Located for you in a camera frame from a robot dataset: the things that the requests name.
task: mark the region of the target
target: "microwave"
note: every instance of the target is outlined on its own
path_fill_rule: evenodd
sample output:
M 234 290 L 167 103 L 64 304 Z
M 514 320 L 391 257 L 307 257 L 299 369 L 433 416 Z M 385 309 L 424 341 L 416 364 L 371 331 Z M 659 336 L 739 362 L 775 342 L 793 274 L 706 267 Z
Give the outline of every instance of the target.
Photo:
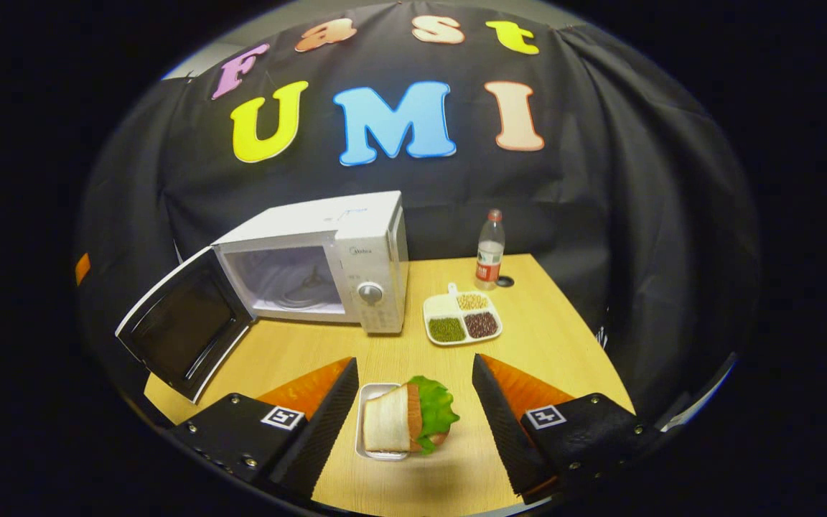
M 196 403 L 258 318 L 403 328 L 409 271 L 399 191 L 264 210 L 167 274 L 115 334 Z

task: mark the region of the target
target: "microwave control panel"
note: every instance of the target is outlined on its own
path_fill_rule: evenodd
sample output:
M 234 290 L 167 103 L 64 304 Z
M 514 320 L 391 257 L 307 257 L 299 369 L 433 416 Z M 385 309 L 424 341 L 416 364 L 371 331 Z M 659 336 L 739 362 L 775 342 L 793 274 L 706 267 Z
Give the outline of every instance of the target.
M 337 242 L 341 265 L 347 275 L 349 295 L 357 309 L 359 323 L 368 333 L 398 333 L 403 327 L 403 312 L 396 298 L 395 269 L 391 263 L 388 239 L 367 238 Z

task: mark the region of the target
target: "blue letter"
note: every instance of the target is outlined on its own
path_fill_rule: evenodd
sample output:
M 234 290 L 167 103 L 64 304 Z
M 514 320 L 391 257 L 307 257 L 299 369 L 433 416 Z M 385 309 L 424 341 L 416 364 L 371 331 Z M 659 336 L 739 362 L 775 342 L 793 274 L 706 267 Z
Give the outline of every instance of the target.
M 449 85 L 436 81 L 413 83 L 398 104 L 391 109 L 372 88 L 352 88 L 334 96 L 344 109 L 347 120 L 347 151 L 340 163 L 347 167 L 375 161 L 375 150 L 365 140 L 369 130 L 389 157 L 398 156 L 407 128 L 413 127 L 413 141 L 407 154 L 414 158 L 450 157 L 455 143 L 446 129 L 444 99 Z

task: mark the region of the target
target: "divided plate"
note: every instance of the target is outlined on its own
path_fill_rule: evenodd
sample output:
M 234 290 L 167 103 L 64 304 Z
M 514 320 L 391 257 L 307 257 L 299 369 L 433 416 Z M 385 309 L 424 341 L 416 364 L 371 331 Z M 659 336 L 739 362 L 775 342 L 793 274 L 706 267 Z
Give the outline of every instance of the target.
M 368 383 L 359 390 L 359 410 L 357 415 L 357 454 L 364 458 L 371 458 L 381 461 L 401 461 L 407 458 L 407 452 L 369 452 L 365 449 L 365 444 L 362 441 L 362 418 L 365 412 L 365 402 L 374 399 L 377 396 L 385 395 L 396 387 L 399 383 Z
M 482 309 L 462 310 L 459 306 L 459 298 L 462 294 L 476 294 L 487 301 L 487 306 Z M 490 313 L 493 319 L 496 320 L 496 332 L 490 336 L 485 337 L 470 337 L 468 333 L 468 326 L 465 324 L 465 315 Z M 446 317 L 455 317 L 462 324 L 462 329 L 465 331 L 465 338 L 460 341 L 438 341 L 429 331 L 430 320 L 442 320 Z M 440 347 L 449 347 L 453 345 L 464 345 L 468 343 L 478 343 L 478 341 L 492 340 L 494 337 L 503 333 L 503 321 L 500 320 L 499 313 L 496 312 L 496 307 L 493 306 L 493 301 L 487 297 L 486 294 L 480 291 L 466 291 L 459 292 L 457 285 L 449 284 L 448 294 L 437 294 L 435 297 L 426 298 L 423 302 L 423 324 L 426 326 L 426 336 L 430 341 Z

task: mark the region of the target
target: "plastic water bottle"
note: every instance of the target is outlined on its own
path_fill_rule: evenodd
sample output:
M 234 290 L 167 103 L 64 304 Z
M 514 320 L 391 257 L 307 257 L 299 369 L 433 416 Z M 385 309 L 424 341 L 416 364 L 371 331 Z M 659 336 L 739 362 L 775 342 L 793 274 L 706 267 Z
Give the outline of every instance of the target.
M 477 278 L 474 284 L 478 289 L 487 291 L 496 286 L 496 279 L 500 278 L 505 243 L 503 213 L 496 209 L 490 210 L 487 222 L 480 229 L 477 244 Z

